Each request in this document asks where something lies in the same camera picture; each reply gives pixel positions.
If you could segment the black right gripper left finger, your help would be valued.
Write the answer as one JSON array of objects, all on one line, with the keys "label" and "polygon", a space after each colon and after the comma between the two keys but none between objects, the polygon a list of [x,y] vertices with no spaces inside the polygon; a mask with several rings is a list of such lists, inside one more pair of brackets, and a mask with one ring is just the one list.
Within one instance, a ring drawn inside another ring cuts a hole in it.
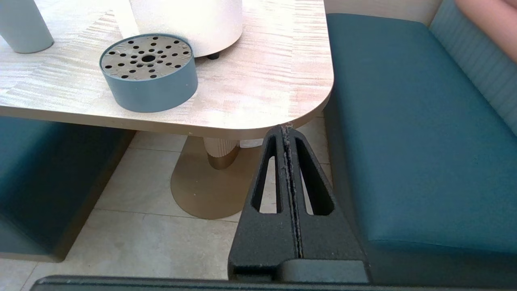
[{"label": "black right gripper left finger", "polygon": [[[286,127],[268,131],[228,257],[229,280],[273,280],[277,267],[299,255]],[[262,213],[267,171],[275,160],[276,213]]]}]

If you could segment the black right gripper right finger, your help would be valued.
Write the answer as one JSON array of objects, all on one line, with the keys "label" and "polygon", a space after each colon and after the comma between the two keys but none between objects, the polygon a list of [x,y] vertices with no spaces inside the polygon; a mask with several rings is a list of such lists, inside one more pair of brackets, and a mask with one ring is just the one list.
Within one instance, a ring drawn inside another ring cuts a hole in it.
[{"label": "black right gripper right finger", "polygon": [[363,250],[343,215],[308,140],[286,128],[290,217],[299,259],[364,261]]}]

